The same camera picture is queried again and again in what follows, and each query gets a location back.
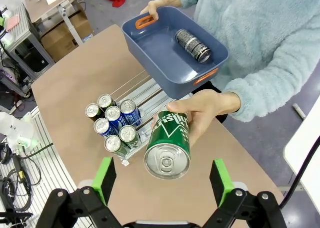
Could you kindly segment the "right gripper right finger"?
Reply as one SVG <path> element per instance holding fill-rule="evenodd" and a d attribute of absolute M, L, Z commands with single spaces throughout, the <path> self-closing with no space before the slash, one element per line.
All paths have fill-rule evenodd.
<path fill-rule="evenodd" d="M 217 209 L 204 228 L 230 228 L 236 220 L 246 221 L 250 228 L 285 228 L 286 223 L 273 193 L 252 195 L 236 188 L 222 159 L 212 162 L 209 175 Z"/>

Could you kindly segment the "person's right hand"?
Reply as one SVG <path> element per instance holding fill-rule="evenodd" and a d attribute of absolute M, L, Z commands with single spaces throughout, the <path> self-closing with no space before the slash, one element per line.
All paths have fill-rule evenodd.
<path fill-rule="evenodd" d="M 147 6 L 140 12 L 140 14 L 149 13 L 154 20 L 158 20 L 158 8 L 163 6 L 181 7 L 181 5 L 181 0 L 152 0 L 148 2 Z"/>

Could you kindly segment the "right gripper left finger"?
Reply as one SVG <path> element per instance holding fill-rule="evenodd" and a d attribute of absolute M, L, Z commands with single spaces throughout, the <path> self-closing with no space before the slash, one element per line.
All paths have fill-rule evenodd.
<path fill-rule="evenodd" d="M 50 193 L 37 228 L 72 228 L 79 218 L 90 218 L 97 228 L 121 228 L 122 225 L 108 208 L 116 180 L 114 159 L 103 158 L 91 186 L 69 193 L 57 188 Z"/>

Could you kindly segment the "person's left hand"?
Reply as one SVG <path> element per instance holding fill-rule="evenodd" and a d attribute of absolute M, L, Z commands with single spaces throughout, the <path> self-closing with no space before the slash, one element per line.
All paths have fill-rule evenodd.
<path fill-rule="evenodd" d="M 241 100 L 235 93 L 217 93 L 211 89 L 201 90 L 191 98 L 167 105 L 171 112 L 187 114 L 190 146 L 204 134 L 217 115 L 236 112 L 240 107 Z"/>

